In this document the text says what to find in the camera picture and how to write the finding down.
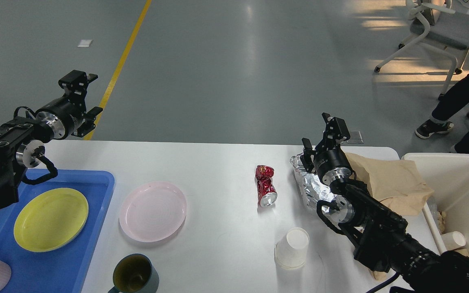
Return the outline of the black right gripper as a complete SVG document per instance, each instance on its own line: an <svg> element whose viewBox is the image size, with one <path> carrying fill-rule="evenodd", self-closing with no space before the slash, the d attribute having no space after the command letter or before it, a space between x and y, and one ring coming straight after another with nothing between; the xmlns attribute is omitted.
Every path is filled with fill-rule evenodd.
<svg viewBox="0 0 469 293"><path fill-rule="evenodd" d="M320 182L330 185L338 179L348 179L353 169L340 145L350 139L350 131L344 119L322 113L326 123L321 141L321 150L316 152L310 139L302 138L303 153L301 162L307 173L317 174Z"/></svg>

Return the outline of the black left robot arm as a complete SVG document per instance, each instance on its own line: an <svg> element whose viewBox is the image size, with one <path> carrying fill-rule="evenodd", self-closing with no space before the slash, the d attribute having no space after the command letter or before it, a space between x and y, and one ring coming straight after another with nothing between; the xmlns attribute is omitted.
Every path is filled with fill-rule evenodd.
<svg viewBox="0 0 469 293"><path fill-rule="evenodd" d="M58 81L64 94L26 115L16 108L13 118L0 126L0 210L19 201L18 187L24 182L38 185L58 175L45 156L45 145L70 135L83 138L96 127L101 107L87 110L85 97L89 84L98 78L72 70Z"/></svg>

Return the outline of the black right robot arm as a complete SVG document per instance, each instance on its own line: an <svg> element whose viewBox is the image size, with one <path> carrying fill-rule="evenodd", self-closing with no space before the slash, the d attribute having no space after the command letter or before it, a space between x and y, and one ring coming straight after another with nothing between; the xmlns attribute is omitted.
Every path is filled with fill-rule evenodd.
<svg viewBox="0 0 469 293"><path fill-rule="evenodd" d="M322 113L326 128L313 147L307 138L301 162L336 196L318 200L316 213L331 230L354 245L354 260L373 271L395 271L392 278L372 288L376 292L402 277L414 293L469 293L469 257L447 251L436 254L406 233L407 221L367 191L356 180L341 143L350 139L343 119Z"/></svg>

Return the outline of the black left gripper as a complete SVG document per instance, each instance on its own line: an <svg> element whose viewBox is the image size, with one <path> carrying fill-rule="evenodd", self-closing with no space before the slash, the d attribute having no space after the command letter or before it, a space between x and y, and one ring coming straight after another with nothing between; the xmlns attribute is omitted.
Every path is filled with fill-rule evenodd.
<svg viewBox="0 0 469 293"><path fill-rule="evenodd" d="M46 122L53 131L54 140L63 140L70 135L83 138L95 130L96 118L103 109L93 107L86 112L85 97L89 84L97 78L97 74L72 70L58 80L64 95L37 110L35 119Z"/></svg>

